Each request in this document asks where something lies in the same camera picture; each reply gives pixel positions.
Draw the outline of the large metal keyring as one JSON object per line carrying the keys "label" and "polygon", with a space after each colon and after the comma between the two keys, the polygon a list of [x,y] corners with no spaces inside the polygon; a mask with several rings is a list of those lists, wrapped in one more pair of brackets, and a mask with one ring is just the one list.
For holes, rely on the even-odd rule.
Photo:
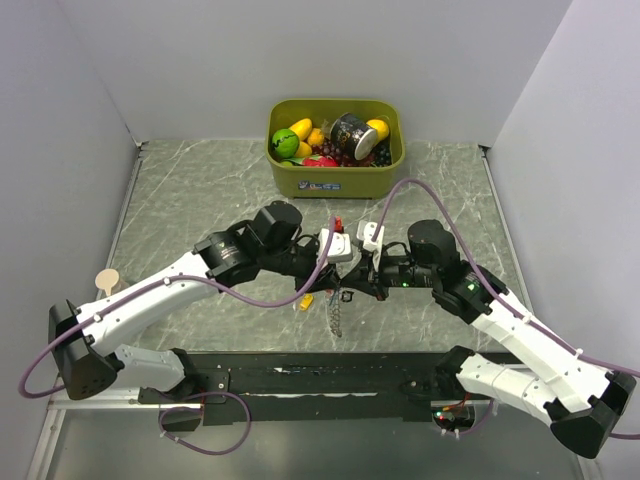
{"label": "large metal keyring", "polygon": [[[332,305],[328,305],[329,296],[334,291],[337,292],[337,297],[335,299],[335,302]],[[343,331],[341,326],[341,319],[342,319],[341,305],[342,305],[342,302],[340,301],[340,291],[328,290],[326,305],[325,305],[326,319],[327,319],[327,324],[328,324],[330,333],[336,338],[341,338],[343,336]]]}

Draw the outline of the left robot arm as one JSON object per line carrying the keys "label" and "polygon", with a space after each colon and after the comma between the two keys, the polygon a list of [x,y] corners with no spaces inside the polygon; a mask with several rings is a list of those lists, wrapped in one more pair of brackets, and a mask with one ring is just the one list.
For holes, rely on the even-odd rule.
{"label": "left robot arm", "polygon": [[254,218],[209,234],[168,267],[117,294],[81,306],[68,300],[53,305],[49,341],[68,397],[84,400],[119,383],[165,392],[177,402],[191,399],[198,378],[188,355],[179,349],[134,348],[130,338],[213,294],[268,307],[268,302],[234,289],[262,271],[295,281],[295,293],[274,302],[276,308],[306,293],[336,288],[338,276],[330,263],[340,253],[350,254],[347,235],[339,221],[332,220],[300,245],[301,223],[296,207],[275,201]]}

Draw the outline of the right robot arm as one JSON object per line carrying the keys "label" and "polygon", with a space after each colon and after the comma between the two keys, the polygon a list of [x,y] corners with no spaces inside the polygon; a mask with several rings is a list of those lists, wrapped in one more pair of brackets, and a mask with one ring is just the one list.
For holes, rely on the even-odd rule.
{"label": "right robot arm", "polygon": [[456,346],[436,368],[448,398],[478,394],[528,413],[573,453],[594,459],[636,388],[636,374],[586,357],[558,337],[473,259],[457,229],[421,220],[407,230],[402,255],[389,254],[384,228],[358,225],[361,259],[346,287],[383,301],[392,288],[427,288],[444,311],[498,342],[525,365],[513,370]]}

